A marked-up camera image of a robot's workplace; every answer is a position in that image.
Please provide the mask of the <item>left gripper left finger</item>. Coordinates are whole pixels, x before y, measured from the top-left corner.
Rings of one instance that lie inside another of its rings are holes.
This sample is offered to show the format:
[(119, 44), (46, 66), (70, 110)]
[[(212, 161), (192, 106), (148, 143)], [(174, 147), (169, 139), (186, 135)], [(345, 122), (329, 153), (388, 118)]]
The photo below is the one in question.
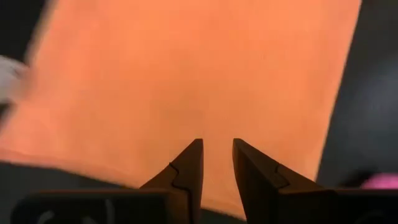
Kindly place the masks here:
[(56, 190), (29, 194), (11, 224), (197, 224), (203, 140), (193, 140), (138, 189)]

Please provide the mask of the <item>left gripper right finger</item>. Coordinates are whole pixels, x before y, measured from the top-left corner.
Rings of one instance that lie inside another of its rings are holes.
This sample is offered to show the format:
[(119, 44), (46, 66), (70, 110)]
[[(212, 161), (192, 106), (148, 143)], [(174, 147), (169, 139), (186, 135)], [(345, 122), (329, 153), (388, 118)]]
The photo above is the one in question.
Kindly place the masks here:
[(233, 165), (248, 224), (398, 224), (398, 190), (327, 189), (242, 139)]

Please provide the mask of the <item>pink microfiber towel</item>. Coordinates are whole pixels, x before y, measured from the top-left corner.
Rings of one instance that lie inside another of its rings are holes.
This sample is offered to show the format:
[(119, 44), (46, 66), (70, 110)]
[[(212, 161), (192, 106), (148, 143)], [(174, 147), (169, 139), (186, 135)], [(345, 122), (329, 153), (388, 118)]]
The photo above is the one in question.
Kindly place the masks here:
[(398, 189), (398, 174), (381, 173), (371, 176), (362, 185), (362, 189)]

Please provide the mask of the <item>orange microfiber towel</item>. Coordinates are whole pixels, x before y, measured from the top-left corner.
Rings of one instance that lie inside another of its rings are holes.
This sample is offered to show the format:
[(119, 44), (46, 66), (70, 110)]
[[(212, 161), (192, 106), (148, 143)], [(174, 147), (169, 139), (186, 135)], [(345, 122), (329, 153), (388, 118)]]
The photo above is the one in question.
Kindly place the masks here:
[(0, 161), (138, 187), (194, 139), (201, 204), (243, 218), (232, 142), (314, 179), (361, 0), (51, 0)]

